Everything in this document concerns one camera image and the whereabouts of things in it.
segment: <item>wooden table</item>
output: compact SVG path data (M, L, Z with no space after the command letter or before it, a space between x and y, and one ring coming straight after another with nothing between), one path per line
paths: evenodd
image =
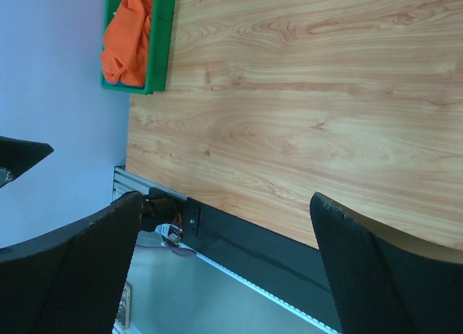
M316 247L315 191L463 249L463 0L177 0L127 170Z

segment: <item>black panel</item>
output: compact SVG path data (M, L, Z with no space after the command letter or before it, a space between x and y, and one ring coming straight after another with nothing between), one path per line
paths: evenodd
M320 252L213 207L200 207L184 243L255 285L341 331Z

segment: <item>gray floor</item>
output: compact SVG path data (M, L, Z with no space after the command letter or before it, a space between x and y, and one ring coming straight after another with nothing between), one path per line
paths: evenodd
M138 243L159 238L141 232ZM127 282L142 334L323 333L198 258L136 249Z

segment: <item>black bracket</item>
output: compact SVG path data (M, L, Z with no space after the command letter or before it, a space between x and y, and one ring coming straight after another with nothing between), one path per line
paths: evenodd
M154 187L151 187L144 197L150 201L152 210L147 210L148 215L142 215L142 230L154 231L159 224L173 223L177 213L180 213L183 235L197 234L200 208L193 201L180 200Z

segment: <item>floor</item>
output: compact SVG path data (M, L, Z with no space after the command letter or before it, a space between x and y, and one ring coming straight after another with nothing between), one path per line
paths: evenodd
M316 247L314 192L463 249L463 0L177 0L127 170Z
M155 233L138 238L159 242ZM135 249L127 282L131 323L142 334L324 333L199 258Z

